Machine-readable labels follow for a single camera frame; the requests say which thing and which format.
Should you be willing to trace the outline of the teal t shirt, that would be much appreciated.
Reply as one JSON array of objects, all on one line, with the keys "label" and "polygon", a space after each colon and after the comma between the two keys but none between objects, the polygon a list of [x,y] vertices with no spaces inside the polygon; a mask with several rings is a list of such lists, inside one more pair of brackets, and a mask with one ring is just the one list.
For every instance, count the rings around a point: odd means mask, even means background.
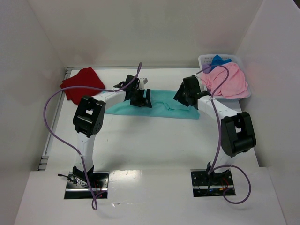
[{"label": "teal t shirt", "polygon": [[175,93],[175,91],[171,90],[151,90],[151,108],[133,106],[130,105],[129,100],[126,100],[106,109],[105,113],[122,116],[199,119],[200,114],[197,109],[192,106],[182,105],[173,99]]}]

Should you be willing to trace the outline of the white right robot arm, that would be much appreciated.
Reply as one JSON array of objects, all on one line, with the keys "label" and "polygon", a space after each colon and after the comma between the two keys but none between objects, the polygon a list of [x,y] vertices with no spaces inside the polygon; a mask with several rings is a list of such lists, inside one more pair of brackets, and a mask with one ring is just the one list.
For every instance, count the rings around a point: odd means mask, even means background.
[{"label": "white right robot arm", "polygon": [[230,109],[207,91],[201,91],[196,76],[184,78],[173,99],[185,106],[194,107],[217,122],[217,152],[206,169],[209,179],[219,178],[233,165],[238,154],[248,152],[256,146],[250,114]]}]

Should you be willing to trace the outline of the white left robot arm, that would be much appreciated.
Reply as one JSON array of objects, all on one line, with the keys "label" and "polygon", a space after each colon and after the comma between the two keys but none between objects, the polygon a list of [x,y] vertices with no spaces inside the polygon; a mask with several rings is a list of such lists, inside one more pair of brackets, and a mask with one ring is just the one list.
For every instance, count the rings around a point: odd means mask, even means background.
[{"label": "white left robot arm", "polygon": [[111,91],[103,91],[99,99],[88,95],[82,97],[73,117],[79,155],[72,174],[77,180],[82,183],[87,183],[88,180],[94,182],[94,142],[96,134],[102,128],[107,109],[126,101],[136,107],[152,107],[150,89],[144,88],[147,83],[147,78],[128,75],[125,81],[115,85]]}]

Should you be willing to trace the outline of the purple t shirt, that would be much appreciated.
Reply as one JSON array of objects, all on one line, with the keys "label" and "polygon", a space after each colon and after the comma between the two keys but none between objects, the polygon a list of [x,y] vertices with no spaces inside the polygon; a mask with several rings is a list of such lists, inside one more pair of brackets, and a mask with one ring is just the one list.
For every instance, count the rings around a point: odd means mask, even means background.
[{"label": "purple t shirt", "polygon": [[203,63],[202,64],[202,69],[203,69],[203,72],[205,73],[205,74],[209,74],[210,73],[210,71],[211,71],[211,64],[210,63]]}]

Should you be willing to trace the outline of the blue t shirt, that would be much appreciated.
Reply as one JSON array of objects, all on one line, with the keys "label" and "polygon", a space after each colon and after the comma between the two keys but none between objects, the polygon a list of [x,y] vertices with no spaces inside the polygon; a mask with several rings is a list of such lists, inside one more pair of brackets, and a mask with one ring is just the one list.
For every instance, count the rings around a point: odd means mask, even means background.
[{"label": "blue t shirt", "polygon": [[216,55],[211,61],[211,69],[213,70],[217,65],[223,65],[231,62],[231,59],[222,59],[219,55]]}]

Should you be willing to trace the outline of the white plastic laundry basket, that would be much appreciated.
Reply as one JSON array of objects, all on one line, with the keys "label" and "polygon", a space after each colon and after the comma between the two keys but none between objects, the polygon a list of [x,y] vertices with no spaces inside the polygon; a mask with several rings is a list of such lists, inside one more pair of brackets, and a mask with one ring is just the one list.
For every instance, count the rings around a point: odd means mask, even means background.
[{"label": "white plastic laundry basket", "polygon": [[223,65],[217,65],[209,74],[202,69],[203,63],[211,63],[216,54],[206,54],[198,57],[201,73],[197,76],[201,85],[216,99],[240,100],[251,95],[250,88],[244,75],[244,68],[240,59],[235,55],[220,54],[222,59],[232,61]]}]

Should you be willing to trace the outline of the red folded t shirt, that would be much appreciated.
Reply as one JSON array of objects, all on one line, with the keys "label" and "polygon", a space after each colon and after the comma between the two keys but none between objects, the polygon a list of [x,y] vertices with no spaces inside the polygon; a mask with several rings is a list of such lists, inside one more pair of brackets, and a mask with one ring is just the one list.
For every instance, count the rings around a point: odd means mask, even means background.
[{"label": "red folded t shirt", "polygon": [[[72,87],[72,86],[89,86],[95,87],[100,89],[105,89],[105,85],[100,80],[96,72],[91,68],[83,68],[81,69],[75,76],[70,77],[66,80],[62,81],[60,87]],[[67,100],[71,100],[75,105],[78,105],[81,101],[81,98],[84,95],[94,96],[99,94],[100,90],[92,90],[92,89],[84,89],[84,88],[77,88],[77,89],[68,89],[64,91]]]}]

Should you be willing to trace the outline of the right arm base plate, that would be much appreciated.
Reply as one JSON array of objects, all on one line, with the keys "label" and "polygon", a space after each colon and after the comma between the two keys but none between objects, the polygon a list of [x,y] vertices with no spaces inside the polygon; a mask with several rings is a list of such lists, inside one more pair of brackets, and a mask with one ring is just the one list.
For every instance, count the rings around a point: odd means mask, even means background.
[{"label": "right arm base plate", "polygon": [[236,195],[232,174],[229,170],[222,173],[207,174],[206,170],[192,170],[191,180],[194,197],[234,196]]}]

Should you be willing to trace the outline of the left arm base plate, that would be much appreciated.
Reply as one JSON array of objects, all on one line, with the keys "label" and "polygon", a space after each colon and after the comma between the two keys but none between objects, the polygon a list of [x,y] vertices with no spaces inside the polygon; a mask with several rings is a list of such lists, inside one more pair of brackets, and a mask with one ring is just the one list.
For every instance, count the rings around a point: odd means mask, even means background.
[{"label": "left arm base plate", "polygon": [[[94,172],[93,180],[90,184],[97,199],[108,198],[109,172]],[[72,172],[69,172],[64,199],[92,199],[92,194],[85,181],[80,180]]]}]

